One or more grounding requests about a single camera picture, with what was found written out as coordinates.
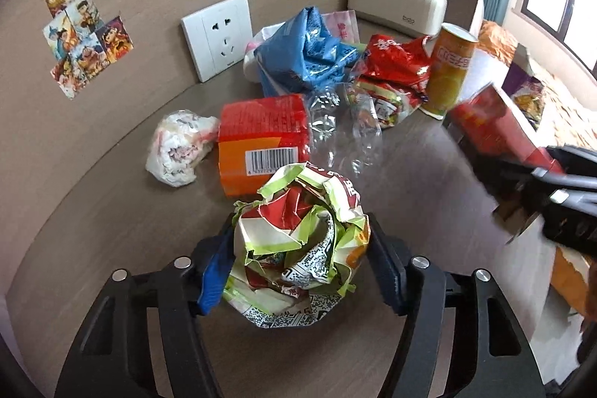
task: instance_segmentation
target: window frame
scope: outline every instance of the window frame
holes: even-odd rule
[[[569,47],[566,44],[566,42],[564,41],[566,34],[568,32],[568,28],[570,26],[570,20],[572,19],[572,11],[574,9],[574,2],[576,0],[566,0],[566,7],[563,12],[562,21],[560,21],[560,26],[558,27],[557,31],[554,30],[550,25],[545,23],[545,21],[542,20],[539,16],[537,16],[536,14],[529,11],[528,1],[529,0],[522,1],[521,13],[524,14],[526,17],[528,17],[533,22],[535,22],[536,24],[538,24],[539,26],[541,26],[542,29],[547,31],[547,33],[549,33],[551,36],[553,36],[553,38],[555,38],[570,53],[572,53],[574,55],[574,57],[578,60],[578,62],[580,62],[593,75],[593,77],[597,78],[597,63],[595,63],[595,66],[592,66],[592,67],[587,66],[585,64],[585,62],[574,52],[574,50],[572,50],[572,48]]]

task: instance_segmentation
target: green wrapper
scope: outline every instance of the green wrapper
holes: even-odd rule
[[[352,183],[310,163],[280,168],[253,203],[235,203],[235,261],[224,298],[254,324],[306,326],[346,291],[369,224]]]

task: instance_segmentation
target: crumpled snack wrapper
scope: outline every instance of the crumpled snack wrapper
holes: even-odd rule
[[[237,259],[223,297],[261,328],[311,325],[354,291],[371,234],[359,193],[305,162],[281,167],[259,194],[235,204]]]
[[[371,37],[350,74],[371,95],[382,129],[394,127],[427,101],[431,50],[431,36],[404,44],[383,34]]]
[[[541,80],[535,78],[531,57],[522,44],[516,48],[514,60],[501,88],[514,101],[532,128],[538,130],[545,107],[545,87]]]
[[[157,180],[180,187],[196,179],[195,166],[213,148],[220,121],[190,110],[165,116],[151,140],[145,169]]]

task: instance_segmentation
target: red snack bag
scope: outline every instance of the red snack bag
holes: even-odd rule
[[[425,44],[430,38],[424,36],[399,44],[391,36],[375,34],[358,63],[357,74],[399,83],[425,93],[431,63]]]
[[[472,99],[454,107],[450,118],[483,154],[512,157],[519,162],[563,173],[559,163],[529,138],[504,97],[493,85],[488,85]]]

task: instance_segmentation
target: red packaging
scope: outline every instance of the red packaging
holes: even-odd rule
[[[454,107],[450,118],[483,154],[513,157],[519,162],[563,173],[559,163],[532,142],[493,85]]]
[[[359,74],[399,83],[425,93],[431,63],[425,44],[430,38],[424,36],[410,43],[399,44],[391,36],[371,36],[362,60],[364,66],[359,68]]]
[[[310,131],[301,95],[224,106],[220,181],[226,195],[253,194],[282,166],[309,160]]]

